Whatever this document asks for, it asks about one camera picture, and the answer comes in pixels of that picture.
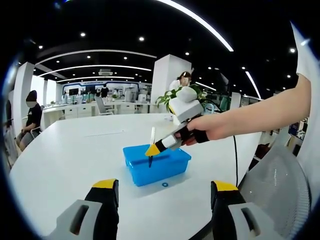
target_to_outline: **white round table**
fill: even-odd
[[[232,137],[183,146],[192,156],[185,173],[137,187],[126,167],[123,148],[156,140],[174,129],[168,114],[95,116],[60,120],[21,154],[9,178],[27,220],[49,235],[57,217],[85,199],[100,180],[119,180],[118,240],[189,239],[211,219],[212,180],[236,182]],[[260,133],[236,137],[239,180],[245,175]]]

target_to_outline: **white pillar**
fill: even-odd
[[[48,89],[48,80],[44,80],[43,83],[43,106],[47,105],[47,89]]]
[[[241,94],[238,92],[232,92],[230,110],[239,108],[240,104],[241,104]]]
[[[26,98],[30,92],[34,68],[35,65],[30,62],[26,62],[19,67],[16,74],[13,92],[13,123],[16,137],[19,135],[23,127],[22,118],[26,117],[29,111],[26,104]]]
[[[184,71],[191,73],[191,66],[191,62],[170,54],[157,60],[153,69],[151,103],[154,104],[159,96],[163,96],[169,85]]]

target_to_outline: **human hand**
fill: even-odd
[[[232,126],[230,121],[225,119],[225,115],[223,113],[208,114],[197,117],[188,123],[187,128],[189,131],[195,129],[206,131],[206,136],[209,140],[224,139],[232,135]],[[196,139],[191,137],[183,142],[182,145],[190,146],[196,143]]]

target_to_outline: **white stick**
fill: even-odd
[[[155,143],[156,127],[152,127],[150,145]]]

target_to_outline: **blue plastic container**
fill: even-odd
[[[191,156],[180,148],[167,149],[154,156],[149,167],[149,158],[145,153],[150,145],[129,146],[123,149],[125,164],[138,187],[182,174],[186,171]]]

